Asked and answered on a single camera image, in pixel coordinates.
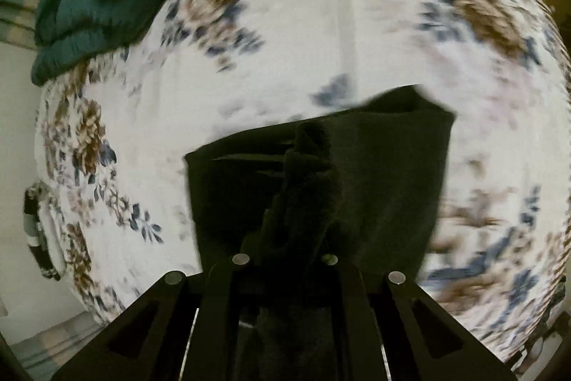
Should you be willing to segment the black white-striped small garment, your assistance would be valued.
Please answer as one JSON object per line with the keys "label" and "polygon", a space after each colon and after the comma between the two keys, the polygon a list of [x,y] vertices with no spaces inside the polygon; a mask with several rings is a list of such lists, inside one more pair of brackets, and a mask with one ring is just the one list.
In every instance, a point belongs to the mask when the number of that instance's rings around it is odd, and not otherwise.
{"label": "black white-striped small garment", "polygon": [[187,154],[201,267],[256,235],[277,257],[330,253],[370,274],[416,276],[435,229],[454,122],[405,86]]}

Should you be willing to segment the black object beside bed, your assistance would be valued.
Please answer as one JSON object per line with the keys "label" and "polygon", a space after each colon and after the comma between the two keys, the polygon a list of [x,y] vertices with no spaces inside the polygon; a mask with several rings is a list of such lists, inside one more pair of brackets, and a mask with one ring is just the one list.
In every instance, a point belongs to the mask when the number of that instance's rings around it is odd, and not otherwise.
{"label": "black object beside bed", "polygon": [[61,276],[53,265],[49,247],[40,220],[41,187],[34,184],[24,191],[22,224],[28,248],[33,255],[41,275],[48,280],[61,280]]}

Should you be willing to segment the floral white bed cover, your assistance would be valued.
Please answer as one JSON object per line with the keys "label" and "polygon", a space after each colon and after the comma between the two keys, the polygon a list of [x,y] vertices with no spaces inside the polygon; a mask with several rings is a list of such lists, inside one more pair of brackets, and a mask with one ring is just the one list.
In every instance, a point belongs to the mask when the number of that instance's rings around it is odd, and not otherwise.
{"label": "floral white bed cover", "polygon": [[417,84],[457,116],[420,282],[507,360],[570,251],[569,74],[543,0],[161,0],[135,42],[42,84],[42,218],[108,324],[199,270],[186,154]]}

